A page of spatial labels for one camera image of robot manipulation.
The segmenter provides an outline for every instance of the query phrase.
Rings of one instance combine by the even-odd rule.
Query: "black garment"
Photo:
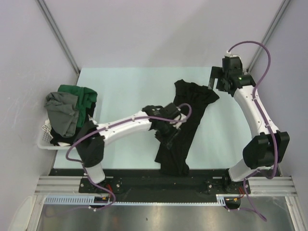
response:
[[[219,96],[206,86],[199,86],[195,83],[187,83],[184,80],[175,82],[176,96],[173,103],[179,106],[181,103],[188,103],[192,107],[192,115],[186,123],[181,125],[179,135],[174,139],[171,149],[162,144],[155,159],[160,163],[160,172],[173,176],[187,176],[189,167],[185,160],[193,142],[194,135],[200,124],[206,107],[214,103]],[[188,108],[181,108],[181,112],[188,114]]]
[[[85,123],[89,121],[89,116],[93,117],[95,106],[96,103],[92,103],[91,108],[86,108]],[[74,136],[69,138],[64,138],[60,134],[58,134],[53,128],[51,128],[50,134],[52,135],[53,139],[50,141],[50,143],[53,144],[54,146],[59,146],[58,142],[69,143],[70,145],[72,145],[80,130],[81,128],[76,128]]]

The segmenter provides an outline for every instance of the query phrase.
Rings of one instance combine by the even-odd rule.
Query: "wall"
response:
[[[46,0],[79,67],[221,65],[261,41],[282,0]],[[239,48],[244,65],[256,46]]]
[[[0,224],[7,230],[54,152],[37,148],[44,97],[76,76],[34,0],[0,7]]]
[[[259,95],[281,131],[291,137],[281,163],[285,176],[293,177],[306,217],[308,216],[308,1],[293,1],[268,43],[272,64]],[[267,63],[259,58],[252,73],[260,77]]]

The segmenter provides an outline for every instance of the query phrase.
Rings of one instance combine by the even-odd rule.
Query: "green towel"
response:
[[[77,128],[81,128],[86,118],[86,108],[91,108],[92,103],[96,102],[97,92],[84,87],[61,85],[58,92],[67,92],[78,96],[76,109],[79,110],[79,117],[77,121]]]

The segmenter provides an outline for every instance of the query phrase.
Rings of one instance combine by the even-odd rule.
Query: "white table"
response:
[[[175,97],[174,82],[183,79],[206,85],[210,67],[83,68],[77,85],[98,93],[95,119],[111,122],[134,114],[147,105],[165,106]],[[251,135],[236,101],[226,92],[210,104],[198,127],[186,163],[190,169],[228,168],[242,158]],[[158,169],[154,161],[159,141],[154,131],[132,134],[105,147],[103,168]],[[81,168],[58,151],[54,168]],[[76,150],[70,153],[77,158]]]

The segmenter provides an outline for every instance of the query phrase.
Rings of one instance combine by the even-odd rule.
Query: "gray cloth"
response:
[[[50,124],[62,137],[72,137],[75,134],[79,116],[77,100],[78,96],[66,92],[52,92],[46,96],[44,107]]]

